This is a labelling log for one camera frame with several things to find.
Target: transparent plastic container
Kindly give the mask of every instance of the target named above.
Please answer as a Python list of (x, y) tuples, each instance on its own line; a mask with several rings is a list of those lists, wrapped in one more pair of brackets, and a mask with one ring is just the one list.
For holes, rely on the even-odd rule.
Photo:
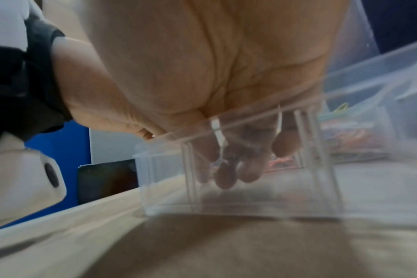
[[(319, 87), (323, 83), (332, 91), (269, 108), (279, 103), (281, 95), (275, 95), (137, 145), (146, 213), (416, 217), (417, 44), (317, 81)], [(374, 96), (344, 110), (316, 113), (324, 100), (366, 92)], [(291, 125), (284, 126), (284, 118), (292, 119)], [(274, 127), (274, 121), (282, 123), (277, 128), (281, 136), (301, 141), (299, 150), (288, 157), (268, 157), (276, 132), (266, 128)], [(213, 135), (220, 158), (209, 163), (204, 152)], [(229, 189), (230, 185), (216, 185), (237, 178), (231, 173), (220, 178), (222, 171), (228, 172), (225, 165), (240, 172), (260, 159), (269, 162), (259, 179), (238, 179)], [(208, 167), (210, 173), (201, 174)]]

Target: clear plastic box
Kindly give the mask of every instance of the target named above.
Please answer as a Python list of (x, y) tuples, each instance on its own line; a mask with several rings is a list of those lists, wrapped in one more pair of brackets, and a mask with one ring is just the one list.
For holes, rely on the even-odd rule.
[[(146, 213), (416, 217), (417, 44), (317, 81), (320, 87), (322, 83), (325, 93), (295, 105), (268, 108), (279, 103), (276, 95), (137, 145), (135, 159)], [(324, 100), (342, 99), (343, 103), (348, 95), (366, 92), (375, 95), (353, 107), (316, 113)], [(299, 151), (269, 158), (256, 181), (238, 180), (229, 189), (217, 186), (225, 164), (248, 169), (253, 165), (250, 161), (266, 153), (274, 132), (256, 134), (265, 133), (268, 123), (271, 127), (274, 121), (285, 123), (284, 117), (295, 124), (285, 128), (282, 124), (282, 134), (298, 130)], [(220, 158), (209, 164), (203, 148), (213, 134)], [(228, 145), (234, 146), (233, 156)], [(238, 159), (242, 165), (232, 162)], [(207, 167), (210, 174), (204, 176), (200, 172)], [(235, 179), (231, 176), (224, 176), (230, 184)]]

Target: blue wall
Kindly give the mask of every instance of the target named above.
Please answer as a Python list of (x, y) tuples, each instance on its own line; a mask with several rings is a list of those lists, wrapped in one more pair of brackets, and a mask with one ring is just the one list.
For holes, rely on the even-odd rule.
[(39, 134), (25, 145), (40, 150), (57, 161), (65, 180), (67, 194), (62, 202), (21, 218), (8, 226), (77, 206), (77, 168), (91, 163), (88, 128), (74, 121), (66, 123), (59, 131)]

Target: clear acrylic case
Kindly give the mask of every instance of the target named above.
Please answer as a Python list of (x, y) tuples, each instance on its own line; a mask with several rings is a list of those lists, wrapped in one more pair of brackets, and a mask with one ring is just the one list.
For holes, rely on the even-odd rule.
[[(281, 92), (137, 145), (146, 213), (417, 216), (417, 44), (297, 90), (312, 87), (324, 87), (325, 92), (275, 108), (274, 103), (287, 93)], [(343, 104), (354, 94), (374, 96), (317, 115), (323, 101)], [(280, 123), (277, 132), (285, 137), (284, 146), (300, 139), (301, 147), (285, 158), (268, 157), (276, 135), (271, 129)], [(214, 135), (220, 156), (209, 163), (207, 138)], [(260, 169), (256, 165), (266, 159), (259, 179), (255, 180), (259, 171), (251, 177), (241, 172)], [(201, 173), (208, 167), (208, 174)], [(235, 182), (241, 175), (246, 182), (240, 178)], [(222, 189), (216, 182), (228, 185)]]

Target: black button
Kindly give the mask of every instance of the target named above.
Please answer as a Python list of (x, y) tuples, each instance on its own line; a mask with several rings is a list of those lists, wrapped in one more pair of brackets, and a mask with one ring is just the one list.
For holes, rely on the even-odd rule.
[(49, 163), (45, 163), (45, 173), (47, 173), (47, 177), (54, 188), (59, 187), (59, 179), (57, 178), (56, 171), (54, 170), (53, 166)]

